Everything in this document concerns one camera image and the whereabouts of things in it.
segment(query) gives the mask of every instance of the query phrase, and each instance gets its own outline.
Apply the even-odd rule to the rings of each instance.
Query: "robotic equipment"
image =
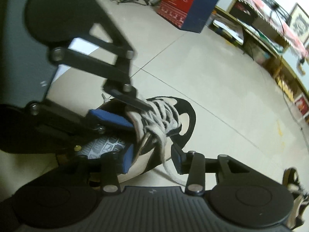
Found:
[[[0,68],[0,147],[9,153],[64,153],[100,136],[107,125],[96,114],[77,115],[45,99],[59,64],[107,78],[103,90],[141,110],[129,79],[134,50],[95,0],[5,0]],[[100,23],[112,43],[89,35]],[[115,55],[115,65],[69,50],[80,37]],[[74,158],[40,176],[0,203],[0,231],[256,231],[284,232],[293,198],[281,184],[241,162],[219,155],[171,157],[180,187],[125,187],[119,154]],[[100,172],[100,190],[88,185]],[[205,173],[217,185],[205,189]]]

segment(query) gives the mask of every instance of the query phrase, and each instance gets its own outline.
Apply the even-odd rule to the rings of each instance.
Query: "tile grout line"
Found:
[[[236,130],[235,128],[233,128],[232,126],[230,126],[228,123],[226,123],[224,120],[220,119],[218,116],[216,116],[215,114],[213,114],[211,111],[209,111],[207,108],[203,107],[202,105],[200,105],[198,102],[196,102],[195,100],[191,99],[190,97],[188,97],[187,95],[183,94],[182,92],[180,92],[179,90],[175,89],[174,87],[168,85],[166,82],[162,81],[161,79],[155,77],[154,75],[150,74],[149,72],[143,70],[144,72],[148,73],[149,75],[153,76],[154,78],[160,80],[161,82],[163,82],[164,84],[166,84],[167,86],[173,88],[174,90],[176,90],[177,92],[179,92],[180,94],[184,95],[185,97],[187,97],[188,99],[192,100],[194,103],[196,103],[197,105],[199,105],[200,107],[202,107],[203,109],[205,109],[206,111],[208,111],[211,115],[213,115],[214,117],[216,117],[218,120],[220,120],[222,123],[226,124],[229,128],[231,128],[232,130],[234,130],[237,134],[239,134],[240,136],[242,136],[245,140],[247,140],[251,145],[253,145],[255,148],[259,149],[259,147],[254,144],[251,140],[249,140],[248,138],[246,138],[244,135],[242,135],[238,130]]]
[[[165,51],[168,47],[170,47],[173,43],[175,43],[177,40],[179,40],[180,38],[182,38],[186,34],[187,34],[187,32],[185,32],[183,35],[181,35],[180,37],[175,39],[173,42],[171,42],[168,46],[166,46],[163,50],[161,50],[157,55],[155,55],[153,58],[151,58],[146,64],[144,64],[143,67],[141,67],[140,69],[143,69],[147,64],[149,64],[152,60],[154,60],[158,55],[160,55],[163,51]]]

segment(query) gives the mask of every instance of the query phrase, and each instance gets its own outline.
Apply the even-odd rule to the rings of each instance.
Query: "blue gripper pad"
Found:
[[[110,113],[101,109],[92,109],[89,110],[88,113],[97,117],[99,122],[106,127],[111,126],[123,130],[135,131],[131,122],[117,114]]]

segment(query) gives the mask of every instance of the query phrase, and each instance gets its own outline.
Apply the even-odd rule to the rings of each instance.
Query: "pink cloth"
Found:
[[[305,49],[304,44],[299,40],[298,36],[290,29],[290,27],[277,16],[276,13],[271,14],[271,9],[262,0],[245,0],[254,9],[259,11],[266,21],[271,24],[278,32],[280,32],[286,39],[289,40],[291,46],[299,54],[300,57],[307,57],[308,52]]]

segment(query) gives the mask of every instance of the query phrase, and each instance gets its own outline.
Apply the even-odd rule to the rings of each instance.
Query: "tiled floor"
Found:
[[[295,166],[309,190],[307,147],[281,90],[262,67],[208,28],[201,34],[184,32],[151,7],[99,2],[137,51],[131,75],[139,92],[145,97],[182,97],[194,107],[197,123],[185,150],[196,150],[209,158],[228,154],[278,182],[285,168]],[[105,37],[98,28],[94,34]],[[100,49],[92,55],[112,60]],[[85,114],[102,103],[103,81],[69,69],[53,84],[49,98]],[[298,119],[297,110],[293,106],[291,109]],[[302,125],[309,139],[309,128]],[[0,165],[6,169],[0,174],[0,181],[6,184],[1,190],[3,198],[56,164],[53,155],[16,156],[1,152]],[[164,177],[162,166],[126,184],[173,185]],[[212,188],[214,184],[214,176],[208,175],[206,186]],[[304,217],[309,220],[309,211]],[[297,231],[308,228],[309,222]]]

